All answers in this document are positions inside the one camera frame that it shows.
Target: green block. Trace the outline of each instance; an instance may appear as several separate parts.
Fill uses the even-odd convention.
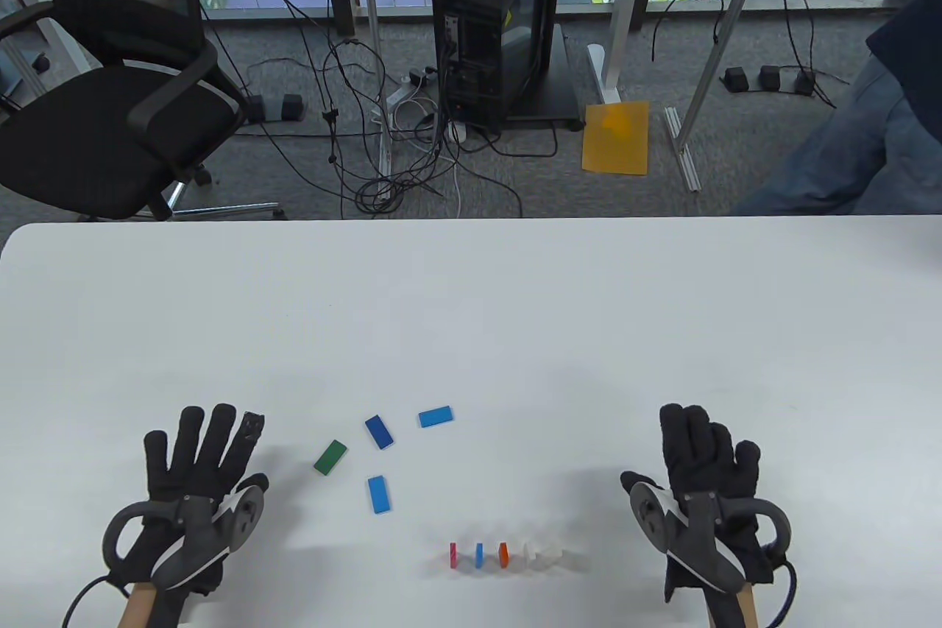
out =
[[[346,446],[343,446],[343,444],[337,442],[337,440],[333,440],[330,446],[327,447],[327,450],[323,454],[320,454],[320,459],[314,462],[314,468],[326,476],[328,473],[332,472],[333,467],[337,466],[337,461],[339,461],[340,457],[346,452]]]

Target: chair base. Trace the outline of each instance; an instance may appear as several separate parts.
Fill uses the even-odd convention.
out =
[[[199,168],[197,173],[205,177],[208,177],[209,175],[208,171],[202,168]],[[212,183],[211,178],[208,178],[208,180],[199,181],[203,181],[203,183]],[[172,191],[171,196],[167,199],[167,201],[161,204],[154,204],[154,206],[147,208],[145,211],[142,211],[138,216],[145,219],[156,219],[160,221],[201,221],[211,220],[212,218],[225,218],[232,215],[263,214],[265,211],[268,211],[272,214],[273,218],[286,220],[285,211],[282,211],[282,207],[280,207],[280,204],[277,201],[239,204],[238,206],[179,208],[178,210],[178,208],[176,208],[177,204],[180,203],[183,195],[186,193],[187,187],[189,187],[188,183],[177,181],[177,183],[174,185],[174,190]]]

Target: orange paper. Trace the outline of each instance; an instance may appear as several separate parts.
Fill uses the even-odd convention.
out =
[[[586,106],[582,168],[599,174],[647,174],[646,102]]]

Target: black glove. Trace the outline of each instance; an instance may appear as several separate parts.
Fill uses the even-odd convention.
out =
[[[229,433],[236,422],[236,408],[232,405],[216,405],[201,447],[199,429],[202,427],[204,416],[202,407],[195,406],[186,407],[180,413],[180,428],[177,431],[174,456],[169,469],[167,433],[154,430],[144,437],[147,493],[150,500],[178,501],[184,495],[194,495],[212,498],[219,504],[232,492],[245,473],[249,458],[262,433],[262,427],[265,426],[265,417],[246,412],[223,459],[222,454],[229,442]],[[238,489],[252,485],[268,490],[269,480],[265,474],[256,473],[242,481]],[[134,546],[121,561],[121,566],[108,574],[108,582],[119,588],[128,584],[150,582],[154,564],[182,536],[182,532],[175,529],[169,521],[145,520],[144,530],[141,530]],[[219,560],[180,590],[206,595],[221,583],[222,560]]]
[[[759,448],[753,442],[740,442],[733,451],[729,430],[710,422],[700,406],[665,405],[660,409],[664,462],[670,491],[683,513],[687,513],[685,493],[716,491],[726,498],[753,498],[759,478]],[[638,473],[622,473],[626,491],[639,481],[654,484]],[[716,537],[736,554],[750,584],[771,584],[773,567],[756,538],[756,517],[734,518],[717,527]],[[677,561],[667,560],[664,599],[670,601],[674,588],[702,588],[703,584]]]

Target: wooden handle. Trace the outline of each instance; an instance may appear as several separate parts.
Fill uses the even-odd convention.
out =
[[[746,628],[759,628],[759,617],[756,614],[756,599],[753,597],[753,585],[747,584],[746,588],[743,588],[743,590],[737,594],[736,598],[740,600],[740,609],[743,611]],[[716,628],[712,615],[709,617],[709,628]]]
[[[127,600],[127,606],[124,607],[124,615],[121,616],[118,628],[144,628],[147,625],[148,618],[151,618],[156,596],[157,590],[155,590],[154,585],[134,584],[134,588],[131,590],[131,598]]]

